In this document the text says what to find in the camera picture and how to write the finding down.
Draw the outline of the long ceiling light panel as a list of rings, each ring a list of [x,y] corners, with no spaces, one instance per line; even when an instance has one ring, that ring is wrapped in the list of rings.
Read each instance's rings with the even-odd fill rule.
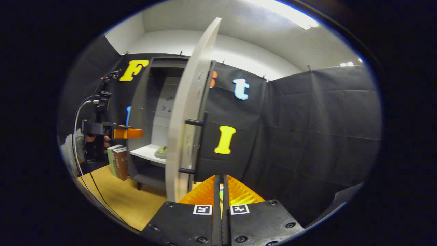
[[[304,30],[308,30],[319,26],[318,22],[313,18],[277,0],[243,0],[243,1],[249,2],[251,4],[272,11],[288,19],[289,21],[293,22],[294,24],[298,25],[300,28]]]

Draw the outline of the green book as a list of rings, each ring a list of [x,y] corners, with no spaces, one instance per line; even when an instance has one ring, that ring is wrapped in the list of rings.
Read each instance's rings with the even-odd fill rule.
[[[113,156],[113,149],[119,149],[119,148],[123,148],[123,145],[114,145],[114,146],[110,146],[107,147],[107,155],[108,155],[108,161],[109,161],[109,165],[110,165],[110,169],[111,169],[111,173],[115,176],[117,176],[117,171],[116,171],[116,166],[114,164],[114,156]]]

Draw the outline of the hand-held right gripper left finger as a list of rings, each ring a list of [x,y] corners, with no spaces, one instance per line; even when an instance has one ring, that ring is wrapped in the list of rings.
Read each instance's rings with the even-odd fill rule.
[[[220,176],[198,184],[179,202],[165,202],[140,235],[153,246],[222,246]]]

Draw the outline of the black backdrop cloth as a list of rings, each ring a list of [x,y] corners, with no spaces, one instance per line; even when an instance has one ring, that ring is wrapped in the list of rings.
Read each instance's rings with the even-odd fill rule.
[[[105,37],[74,58],[56,115],[59,145],[95,117],[91,96],[103,76],[120,70],[103,121],[128,125],[141,72],[166,53],[120,55]],[[365,182],[381,140],[381,103],[373,72],[334,66],[267,80],[212,59],[203,94],[201,158],[189,192],[213,175],[230,175],[265,200],[278,200],[308,227],[340,191]],[[83,170],[78,166],[79,176]]]

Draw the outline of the dark grey cabinet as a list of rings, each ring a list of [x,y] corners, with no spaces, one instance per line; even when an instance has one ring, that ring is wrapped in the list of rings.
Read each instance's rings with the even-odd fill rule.
[[[187,61],[187,57],[154,57],[139,75],[128,125],[142,129],[143,135],[126,142],[128,170],[138,190],[143,185],[166,189],[166,159],[155,153],[167,145],[174,100]]]

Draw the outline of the beige cabinet door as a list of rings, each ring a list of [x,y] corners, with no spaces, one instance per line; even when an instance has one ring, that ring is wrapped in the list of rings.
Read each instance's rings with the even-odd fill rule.
[[[187,124],[186,120],[195,122],[203,120],[201,112],[203,94],[207,86],[212,64],[211,54],[221,21],[221,18],[215,18],[199,39],[186,63],[173,103],[165,165],[167,199],[172,202],[181,200],[189,192],[192,183],[190,174],[181,172],[180,168],[195,167],[201,127]]]

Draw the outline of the thick brown book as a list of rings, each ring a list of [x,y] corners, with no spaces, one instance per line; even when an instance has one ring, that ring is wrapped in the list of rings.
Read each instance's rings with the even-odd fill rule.
[[[126,181],[129,178],[127,148],[114,149],[113,156],[118,178],[122,181]]]

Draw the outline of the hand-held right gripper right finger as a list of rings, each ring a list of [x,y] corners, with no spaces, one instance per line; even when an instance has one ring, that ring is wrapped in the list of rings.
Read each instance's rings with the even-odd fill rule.
[[[224,176],[223,246],[277,246],[303,231],[278,200],[265,200],[236,178]]]

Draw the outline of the black cabinet door handle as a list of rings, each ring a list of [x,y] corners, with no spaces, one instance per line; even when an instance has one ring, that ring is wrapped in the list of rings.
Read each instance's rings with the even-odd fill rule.
[[[180,173],[191,174],[191,175],[195,175],[196,174],[196,171],[197,171],[196,167],[197,167],[197,164],[198,164],[198,162],[199,162],[199,160],[201,158],[201,149],[202,149],[202,146],[203,146],[203,139],[202,138],[203,138],[203,133],[205,132],[204,127],[207,124],[208,115],[209,115],[209,112],[208,111],[204,111],[203,121],[192,120],[192,119],[185,119],[185,124],[196,126],[196,127],[200,127],[201,131],[200,131],[200,135],[199,135],[199,139],[198,139],[198,144],[195,145],[195,147],[197,147],[196,159],[195,159],[195,169],[189,169],[189,168],[182,168],[182,167],[180,167],[178,169],[178,171]]]

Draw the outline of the thin brown book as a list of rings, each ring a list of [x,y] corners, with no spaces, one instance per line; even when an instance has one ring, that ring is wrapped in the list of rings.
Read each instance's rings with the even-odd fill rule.
[[[122,145],[115,145],[110,148],[108,153],[111,154],[111,161],[115,175],[122,181],[126,181],[128,178],[127,170],[127,148]]]

